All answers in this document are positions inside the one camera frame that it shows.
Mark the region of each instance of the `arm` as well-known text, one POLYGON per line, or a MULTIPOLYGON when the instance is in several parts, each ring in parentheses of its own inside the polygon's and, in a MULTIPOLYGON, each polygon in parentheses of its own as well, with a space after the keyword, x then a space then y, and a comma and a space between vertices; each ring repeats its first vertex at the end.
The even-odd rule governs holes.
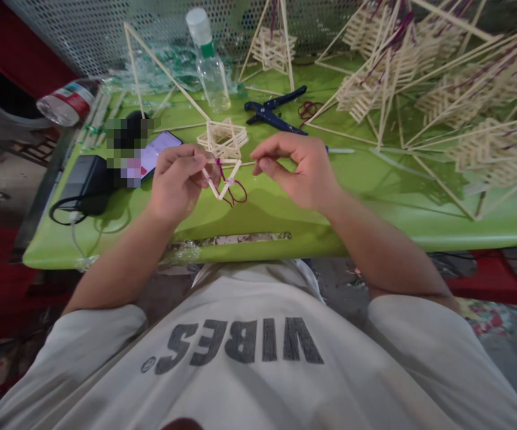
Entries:
POLYGON ((322 213, 364 274, 370 298, 403 294, 429 299, 459 313, 459 307, 424 251, 344 191, 336 181, 324 144, 314 137, 277 133, 250 156, 253 174, 264 172, 298 206, 322 213), (276 160, 289 157, 290 173, 276 160))
POLYGON ((85 273, 64 315, 79 309, 117 308, 135 301, 176 227, 193 211, 201 189, 208 187, 202 169, 218 180, 216 166, 205 167, 208 158, 214 156, 198 145, 181 145, 161 153, 149 204, 85 273))

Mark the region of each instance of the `white cable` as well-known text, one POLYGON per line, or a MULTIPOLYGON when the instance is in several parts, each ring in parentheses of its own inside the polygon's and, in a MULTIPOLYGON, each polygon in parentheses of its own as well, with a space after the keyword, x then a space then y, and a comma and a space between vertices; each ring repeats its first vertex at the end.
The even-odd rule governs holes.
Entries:
POLYGON ((87 258, 85 257, 85 253, 83 252, 83 250, 77 243, 77 238, 75 237, 75 223, 79 220, 81 215, 82 215, 81 212, 77 212, 77 211, 71 212, 69 214, 69 219, 71 220, 71 239, 73 240, 73 245, 75 245, 75 248, 77 248, 77 250, 79 251, 81 258, 83 260, 86 260, 87 258))

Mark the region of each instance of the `charger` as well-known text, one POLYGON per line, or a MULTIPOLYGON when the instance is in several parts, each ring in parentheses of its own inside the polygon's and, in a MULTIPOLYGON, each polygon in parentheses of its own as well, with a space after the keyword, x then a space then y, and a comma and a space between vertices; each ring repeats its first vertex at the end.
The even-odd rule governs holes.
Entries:
POLYGON ((114 190, 113 170, 107 168, 107 162, 98 155, 80 155, 67 178, 59 200, 49 209, 49 217, 58 224, 55 211, 61 209, 82 214, 75 224, 82 222, 88 215, 101 215, 114 190))

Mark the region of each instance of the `smartphone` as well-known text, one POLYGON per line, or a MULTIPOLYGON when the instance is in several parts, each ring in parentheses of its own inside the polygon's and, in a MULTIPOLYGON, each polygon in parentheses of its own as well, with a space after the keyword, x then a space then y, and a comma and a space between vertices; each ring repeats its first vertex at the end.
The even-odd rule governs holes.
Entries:
POLYGON ((121 178, 128 188, 140 187, 143 179, 148 177, 157 166, 159 154, 167 148, 179 146, 182 141, 170 131, 163 131, 145 148, 140 150, 140 158, 121 160, 121 178))
POLYGON ((170 131, 163 131, 140 152, 140 179, 149 176, 157 166, 159 154, 167 148, 179 146, 182 141, 170 131))

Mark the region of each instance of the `water bottle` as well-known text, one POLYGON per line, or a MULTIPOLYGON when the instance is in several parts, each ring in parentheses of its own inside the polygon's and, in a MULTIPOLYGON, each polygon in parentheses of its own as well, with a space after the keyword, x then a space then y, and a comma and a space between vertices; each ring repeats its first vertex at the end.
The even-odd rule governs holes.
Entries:
POLYGON ((230 109, 227 77, 224 64, 212 45, 210 21, 202 8, 194 8, 186 14, 186 23, 197 49, 197 71, 204 96, 214 113, 230 109))
POLYGON ((70 127, 87 116, 98 89, 96 79, 77 79, 37 100, 37 108, 56 124, 70 127))

